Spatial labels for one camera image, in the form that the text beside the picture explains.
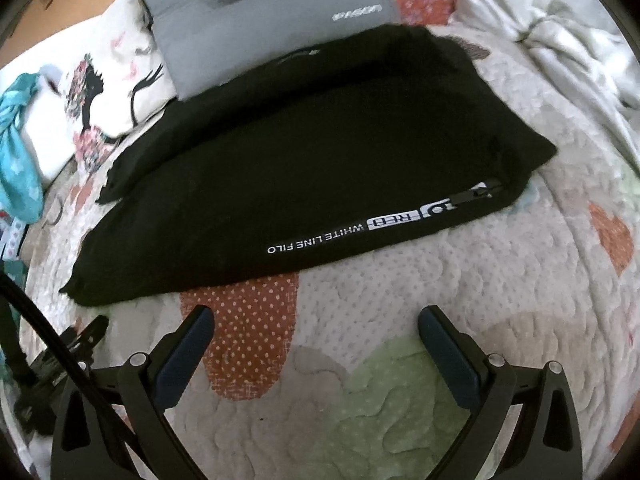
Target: brand logo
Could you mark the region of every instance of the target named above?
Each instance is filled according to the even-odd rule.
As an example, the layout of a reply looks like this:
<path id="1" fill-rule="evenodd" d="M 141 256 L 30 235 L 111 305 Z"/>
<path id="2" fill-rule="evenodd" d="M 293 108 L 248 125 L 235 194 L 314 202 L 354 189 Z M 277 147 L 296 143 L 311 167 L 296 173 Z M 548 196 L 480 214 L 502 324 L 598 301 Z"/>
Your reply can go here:
<path id="1" fill-rule="evenodd" d="M 372 12 L 382 12 L 382 5 L 372 5 L 370 7 L 360 7 L 359 9 L 347 10 L 347 12 L 338 12 L 334 14 L 334 22 L 338 20 L 344 20 L 347 18 L 357 18 L 358 16 L 364 16 L 365 14 L 371 14 Z"/>
<path id="2" fill-rule="evenodd" d="M 444 211 L 453 211 L 456 207 L 451 203 L 449 198 L 438 200 L 430 204 L 423 205 L 420 208 L 423 218 L 430 218 L 433 215 L 439 215 Z"/>
<path id="3" fill-rule="evenodd" d="M 422 217 L 417 211 L 407 211 L 405 213 L 369 218 L 369 220 L 367 220 L 367 227 L 369 228 L 369 231 L 373 231 L 375 229 L 382 229 L 383 227 L 390 227 L 392 225 L 403 224 L 405 222 L 415 222 L 420 219 L 422 219 Z"/>
<path id="4" fill-rule="evenodd" d="M 295 242 L 290 242 L 288 244 L 271 246 L 267 249 L 267 252 L 269 254 L 275 254 L 285 253 L 286 251 L 293 251 L 295 249 L 304 249 L 305 247 L 322 244 L 324 242 L 328 242 L 329 240 L 340 238 L 341 236 L 359 233 L 360 231 L 364 231 L 364 227 L 362 226 L 362 224 L 350 225 L 348 227 L 336 229 L 335 231 L 332 231 L 330 233 L 324 233 L 318 236 L 314 236 L 313 238 L 307 238 L 306 240 L 296 240 Z"/>

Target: white pillow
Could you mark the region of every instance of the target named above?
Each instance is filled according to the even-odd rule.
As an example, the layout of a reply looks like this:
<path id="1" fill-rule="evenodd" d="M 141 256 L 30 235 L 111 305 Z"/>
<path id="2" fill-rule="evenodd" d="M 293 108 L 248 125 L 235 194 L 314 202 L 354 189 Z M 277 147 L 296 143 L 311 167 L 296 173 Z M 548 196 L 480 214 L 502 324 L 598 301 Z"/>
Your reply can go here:
<path id="1" fill-rule="evenodd" d="M 36 163 L 42 187 L 47 189 L 68 160 L 74 144 L 67 133 L 64 101 L 41 76 L 39 89 L 24 115 L 20 136 Z"/>
<path id="2" fill-rule="evenodd" d="M 145 26 L 142 0 L 115 0 L 97 20 L 60 83 L 81 179 L 95 173 L 120 137 L 175 97 Z"/>
<path id="3" fill-rule="evenodd" d="M 57 82 L 60 76 L 78 58 L 78 44 L 83 44 L 88 38 L 100 16 L 89 18 L 84 22 L 76 23 L 55 33 L 46 40 L 35 44 L 26 52 L 20 54 L 7 66 L 0 70 L 0 92 L 4 92 L 23 73 L 33 74 L 42 71 L 43 65 L 49 65 L 59 69 Z"/>

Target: quilted bedspread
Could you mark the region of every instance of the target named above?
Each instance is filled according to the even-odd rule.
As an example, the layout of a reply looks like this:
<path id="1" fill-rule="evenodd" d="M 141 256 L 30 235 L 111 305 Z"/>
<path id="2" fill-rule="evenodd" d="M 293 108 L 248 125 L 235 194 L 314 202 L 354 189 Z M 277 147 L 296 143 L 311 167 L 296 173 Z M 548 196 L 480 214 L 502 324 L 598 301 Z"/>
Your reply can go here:
<path id="1" fill-rule="evenodd" d="M 485 352 L 514 365 L 564 365 L 585 478 L 606 468 L 635 422 L 640 181 L 516 46 L 457 26 L 433 31 L 459 41 L 494 91 L 558 146 L 510 208 L 298 274 L 91 310 L 57 291 L 109 209 L 94 201 L 111 161 L 61 197 L 62 212 L 40 234 L 27 292 L 59 331 L 110 317 L 96 365 L 148 351 L 198 303 L 213 309 L 213 342 L 167 412 L 208 478 L 423 480 L 468 416 L 417 337 L 428 304 Z M 28 327 L 21 338 L 31 356 L 40 350 Z"/>

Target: teal cloth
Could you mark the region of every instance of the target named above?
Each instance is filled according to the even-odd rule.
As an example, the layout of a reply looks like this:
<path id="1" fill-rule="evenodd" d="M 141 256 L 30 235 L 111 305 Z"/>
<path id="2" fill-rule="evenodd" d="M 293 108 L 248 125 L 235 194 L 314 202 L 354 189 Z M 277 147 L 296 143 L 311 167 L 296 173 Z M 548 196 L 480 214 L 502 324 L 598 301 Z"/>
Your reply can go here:
<path id="1" fill-rule="evenodd" d="M 0 209 L 33 224 L 42 216 L 42 183 L 20 131 L 39 74 L 20 74 L 0 96 Z"/>

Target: blue pad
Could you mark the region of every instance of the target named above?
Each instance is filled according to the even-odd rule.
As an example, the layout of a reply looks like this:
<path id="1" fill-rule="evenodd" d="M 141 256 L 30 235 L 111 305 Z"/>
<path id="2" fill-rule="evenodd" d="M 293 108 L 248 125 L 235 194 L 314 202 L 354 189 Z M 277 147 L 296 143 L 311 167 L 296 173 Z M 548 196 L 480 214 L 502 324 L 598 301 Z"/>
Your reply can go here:
<path id="1" fill-rule="evenodd" d="M 191 316 L 196 316 L 196 319 L 192 321 Z M 178 404 L 213 338 L 214 317 L 209 308 L 194 311 L 190 317 L 182 324 L 190 322 L 190 328 L 156 375 L 154 404 L 161 412 Z"/>
<path id="2" fill-rule="evenodd" d="M 458 406 L 476 410 L 480 406 L 480 379 L 450 333 L 455 327 L 444 314 L 442 317 L 441 321 L 431 307 L 424 308 L 418 316 L 420 338 Z"/>

